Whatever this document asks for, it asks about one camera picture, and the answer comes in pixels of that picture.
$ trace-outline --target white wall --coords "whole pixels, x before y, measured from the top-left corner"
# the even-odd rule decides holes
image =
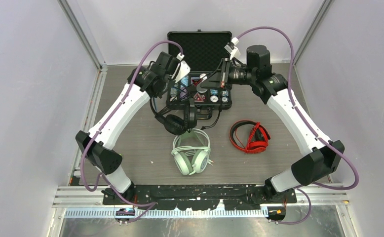
[[[97,70],[57,0],[0,1],[0,237],[42,237]]]
[[[297,68],[313,119],[358,168],[360,236],[384,236],[384,0],[335,1]],[[343,161],[333,178],[353,182]]]
[[[298,48],[323,0],[71,0],[80,7],[108,65],[140,62],[147,49],[169,31],[231,31],[236,36],[256,26],[274,26]],[[289,46],[278,33],[263,30],[243,37],[241,51],[264,44],[273,62],[290,58]],[[163,45],[154,51],[166,50]]]

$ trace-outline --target case lid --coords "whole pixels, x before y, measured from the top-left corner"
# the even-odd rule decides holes
[[[231,41],[231,32],[169,32],[167,39],[182,46],[191,72],[212,72],[229,56],[224,46]],[[169,44],[169,54],[176,56],[179,49]]]

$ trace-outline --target black case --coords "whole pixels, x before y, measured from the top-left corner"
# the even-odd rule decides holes
[[[167,39],[180,44],[183,48],[185,58],[184,60],[191,67],[189,73],[188,85],[191,85],[192,78],[198,78],[202,73],[210,73],[214,71],[219,65],[222,58],[229,57],[229,54],[224,49],[224,46],[231,41],[231,32],[202,32],[200,30],[196,32],[169,32]],[[179,54],[178,47],[169,44],[169,54],[176,56]],[[195,96],[197,91],[195,86],[190,86],[189,91]],[[215,95],[217,91],[218,101],[212,102],[210,100],[211,92]],[[221,105],[223,110],[231,108],[231,91],[230,90],[210,90],[199,95],[205,97],[200,101],[195,101],[195,106],[198,108],[198,119],[210,119],[212,117],[212,111],[217,110]],[[222,102],[222,96],[226,95],[227,102]],[[180,91],[177,89],[171,89],[167,93],[166,104],[171,103],[171,98],[176,94],[179,96]],[[184,105],[179,104],[174,109],[181,110]]]

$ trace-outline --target floor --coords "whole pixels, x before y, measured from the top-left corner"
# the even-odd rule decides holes
[[[273,72],[287,75],[288,64],[274,64]],[[111,66],[108,69],[96,121],[118,97],[133,66]],[[292,72],[294,93],[306,109],[300,85]],[[279,117],[255,96],[251,88],[235,85],[231,91],[232,107],[221,113],[217,125],[206,130],[211,141],[213,166],[200,174],[183,176],[170,154],[174,136],[154,119],[149,104],[134,116],[118,139],[114,150],[123,156],[122,167],[136,184],[246,184],[263,183],[267,178],[289,168],[301,158],[296,142]],[[157,102],[164,106],[164,99]],[[198,128],[210,125],[210,120],[199,120]],[[261,154],[249,155],[234,148],[228,138],[231,125],[241,119],[259,121],[270,133],[269,147]],[[251,127],[243,127],[239,137],[248,136]],[[98,170],[86,163],[85,175],[93,183]]]
[[[302,219],[307,206],[289,206],[284,221]],[[314,206],[310,217],[298,225],[275,225],[265,218],[140,219],[120,226],[115,219],[65,218],[61,237],[70,236],[162,237],[344,237],[334,206]]]

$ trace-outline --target wooden table surface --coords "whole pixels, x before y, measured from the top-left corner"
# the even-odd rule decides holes
[[[118,97],[127,77],[135,67],[111,66],[108,69],[96,121],[98,121]],[[273,72],[287,75],[288,64],[274,64]],[[292,86],[299,102],[306,104],[293,72]],[[135,184],[247,184],[263,183],[267,178],[289,168],[301,158],[296,142],[279,117],[255,96],[251,88],[234,85],[231,91],[232,107],[222,111],[217,125],[205,130],[211,141],[210,158],[213,166],[204,172],[183,176],[170,154],[174,135],[154,119],[147,103],[144,105],[119,137],[114,150],[123,156],[122,167]],[[157,102],[163,108],[164,99]],[[210,125],[210,120],[199,120],[197,128]],[[228,138],[231,125],[241,119],[259,121],[270,133],[267,150],[260,154],[245,154],[234,148]],[[238,135],[241,140],[248,136],[251,126],[242,127]],[[86,162],[85,175],[93,183],[98,170]]]

